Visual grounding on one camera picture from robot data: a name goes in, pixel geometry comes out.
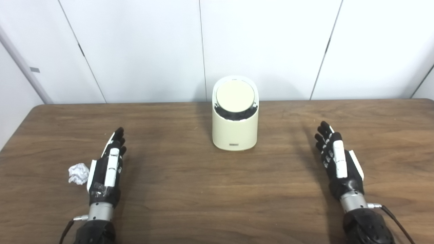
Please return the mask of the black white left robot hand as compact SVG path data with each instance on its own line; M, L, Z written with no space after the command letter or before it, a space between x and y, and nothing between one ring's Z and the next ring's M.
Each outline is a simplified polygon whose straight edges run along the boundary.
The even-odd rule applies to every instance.
M91 163L87 182L89 204L108 203L116 208L121 197L120 174L126 153L124 128L113 132L104 147L102 156Z

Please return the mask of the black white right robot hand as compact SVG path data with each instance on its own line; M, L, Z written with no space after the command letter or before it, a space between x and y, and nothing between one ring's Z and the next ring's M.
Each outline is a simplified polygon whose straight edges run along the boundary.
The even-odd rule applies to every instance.
M329 178L329 189L335 199L345 193L364 194L364 173L354 151L344 147L342 136L322 121L315 134L316 148Z

